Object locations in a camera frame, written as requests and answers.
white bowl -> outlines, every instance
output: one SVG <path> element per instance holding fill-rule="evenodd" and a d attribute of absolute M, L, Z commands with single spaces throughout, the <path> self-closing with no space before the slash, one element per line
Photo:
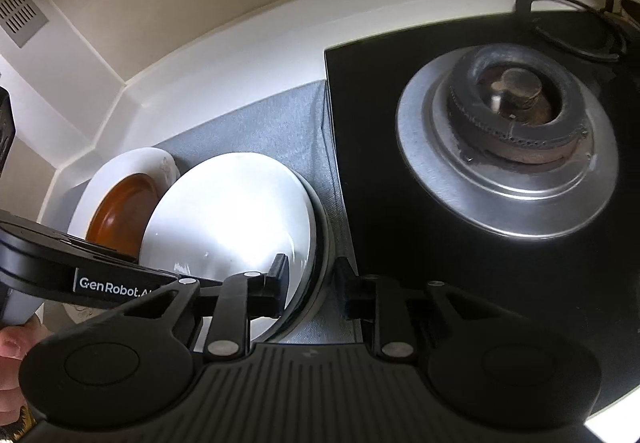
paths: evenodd
<path fill-rule="evenodd" d="M 140 264 L 223 281 L 266 273 L 284 253 L 288 305 L 315 251 L 314 211 L 300 180 L 273 158 L 234 152 L 200 163 L 169 189 L 146 227 Z M 254 319 L 251 338 L 275 322 Z"/>

gray mat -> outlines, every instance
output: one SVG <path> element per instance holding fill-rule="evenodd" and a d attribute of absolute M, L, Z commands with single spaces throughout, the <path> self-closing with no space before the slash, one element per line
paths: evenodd
<path fill-rule="evenodd" d="M 284 163 L 315 189 L 334 229 L 336 255 L 353 263 L 330 117 L 326 82 L 318 81 L 215 118 L 156 147 L 174 157 L 182 174 L 227 152 L 259 152 Z M 354 337 L 353 323 L 340 317 L 329 293 L 318 315 L 287 342 L 346 343 Z"/>

finger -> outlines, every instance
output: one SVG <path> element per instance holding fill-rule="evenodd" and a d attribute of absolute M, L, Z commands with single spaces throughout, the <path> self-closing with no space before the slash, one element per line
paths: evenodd
<path fill-rule="evenodd" d="M 20 389 L 0 391 L 0 412 L 12 412 L 26 403 Z"/>
<path fill-rule="evenodd" d="M 18 370 L 20 360 L 0 357 L 0 391 L 8 391 L 18 387 Z"/>
<path fill-rule="evenodd" d="M 34 315 L 24 326 L 9 326 L 0 330 L 0 357 L 22 360 L 27 352 L 50 335 Z"/>
<path fill-rule="evenodd" d="M 0 426 L 9 425 L 20 419 L 20 409 L 11 410 L 9 412 L 0 412 Z"/>

burner ring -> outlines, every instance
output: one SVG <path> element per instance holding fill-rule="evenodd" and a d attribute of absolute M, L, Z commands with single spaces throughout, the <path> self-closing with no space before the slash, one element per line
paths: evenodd
<path fill-rule="evenodd" d="M 505 73 L 513 69 L 526 71 L 531 75 L 529 84 L 535 83 L 533 79 L 542 80 L 560 102 L 557 116 L 542 125 L 528 125 L 492 110 L 482 99 L 479 81 L 488 69 L 495 67 L 506 68 Z M 513 162 L 539 164 L 567 158 L 584 127 L 584 101 L 571 73 L 524 46 L 494 44 L 473 49 L 454 66 L 450 90 L 449 109 L 456 131 L 471 145 Z M 529 92 L 529 97 L 538 97 L 535 88 Z"/>
<path fill-rule="evenodd" d="M 396 133 L 412 175 L 447 209 L 498 235 L 552 239 L 585 227 L 604 210 L 618 178 L 616 137 L 602 105 L 575 79 L 588 133 L 571 158 L 538 166 L 497 163 L 493 155 L 467 149 L 450 121 L 449 75 L 468 51 L 431 60 L 402 92 Z"/>

air vent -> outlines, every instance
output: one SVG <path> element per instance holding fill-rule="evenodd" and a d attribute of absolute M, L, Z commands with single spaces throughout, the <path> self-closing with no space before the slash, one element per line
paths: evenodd
<path fill-rule="evenodd" d="M 0 0 L 0 26 L 19 48 L 47 22 L 31 0 Z"/>

